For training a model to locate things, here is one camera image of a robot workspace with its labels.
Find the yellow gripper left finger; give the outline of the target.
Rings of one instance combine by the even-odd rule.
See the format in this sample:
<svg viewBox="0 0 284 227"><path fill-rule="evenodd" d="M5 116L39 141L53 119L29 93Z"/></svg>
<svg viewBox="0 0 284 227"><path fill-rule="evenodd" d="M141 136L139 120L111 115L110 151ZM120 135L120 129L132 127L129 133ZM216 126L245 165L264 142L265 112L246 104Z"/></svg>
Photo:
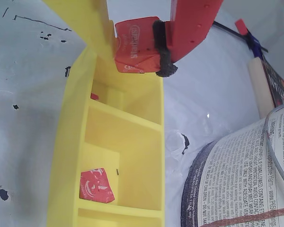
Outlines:
<svg viewBox="0 0 284 227"><path fill-rule="evenodd" d="M99 57L114 60L114 23L108 17L105 0L46 0L45 3Z"/></svg>

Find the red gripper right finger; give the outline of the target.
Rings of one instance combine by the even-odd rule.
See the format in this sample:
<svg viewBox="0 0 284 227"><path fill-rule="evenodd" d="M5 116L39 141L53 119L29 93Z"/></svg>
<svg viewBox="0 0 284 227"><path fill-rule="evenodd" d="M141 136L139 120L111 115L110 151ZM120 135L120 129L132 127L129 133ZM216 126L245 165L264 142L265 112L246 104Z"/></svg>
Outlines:
<svg viewBox="0 0 284 227"><path fill-rule="evenodd" d="M154 47L160 55L159 77L173 75L177 61L194 50L207 36L222 5L221 0L173 0L170 20L152 25Z"/></svg>

